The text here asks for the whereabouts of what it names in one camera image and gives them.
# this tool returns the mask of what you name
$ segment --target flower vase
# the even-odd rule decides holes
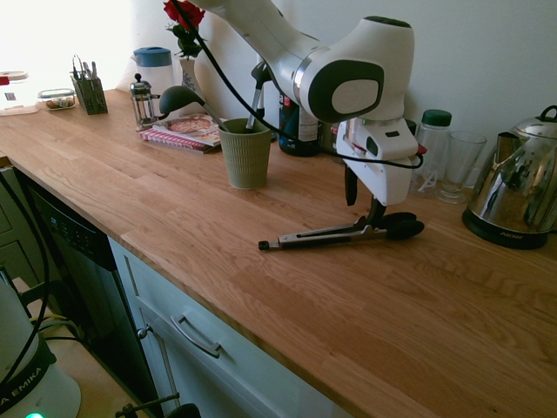
[[[195,58],[193,57],[180,57],[178,59],[180,67],[182,67],[182,85],[189,88],[202,100],[205,101],[201,88],[199,87],[198,80],[195,77]],[[192,113],[207,113],[203,106],[199,103],[191,103],[186,107],[180,109],[180,116],[191,115]]]

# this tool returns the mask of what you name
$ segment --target kitchen tongs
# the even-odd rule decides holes
[[[259,250],[286,250],[366,239],[407,239],[423,231],[424,224],[416,220],[413,213],[396,212],[384,215],[385,209],[378,200],[373,199],[369,215],[362,216],[354,224],[291,233],[278,237],[274,242],[259,241]]]

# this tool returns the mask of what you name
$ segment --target red rose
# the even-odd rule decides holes
[[[194,27],[199,26],[201,19],[203,19],[203,16],[205,15],[205,11],[201,10],[198,6],[191,4],[190,2],[178,2],[178,4],[185,12],[186,16],[188,16],[188,18],[190,19],[191,24],[193,24]],[[170,19],[174,20],[175,22],[179,22],[187,30],[190,29],[190,26],[178,13],[178,9],[173,2],[166,2],[164,4],[164,11]]]

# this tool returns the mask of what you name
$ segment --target book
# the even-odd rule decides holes
[[[220,144],[217,123],[212,120],[211,116],[201,113],[157,122],[152,129],[210,146]]]
[[[220,145],[207,145],[202,144],[197,141],[192,141],[190,139],[182,138],[173,133],[166,133],[162,131],[158,131],[156,129],[148,129],[146,131],[141,131],[139,133],[139,137],[141,139],[145,139],[149,142],[173,146],[175,148],[181,148],[183,150],[192,151],[192,152],[200,152],[202,154],[206,154],[207,152],[217,150]]]

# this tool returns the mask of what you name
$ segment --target stainless steel kettle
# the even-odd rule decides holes
[[[543,246],[556,218],[557,105],[499,135],[462,214],[476,235],[519,249]]]

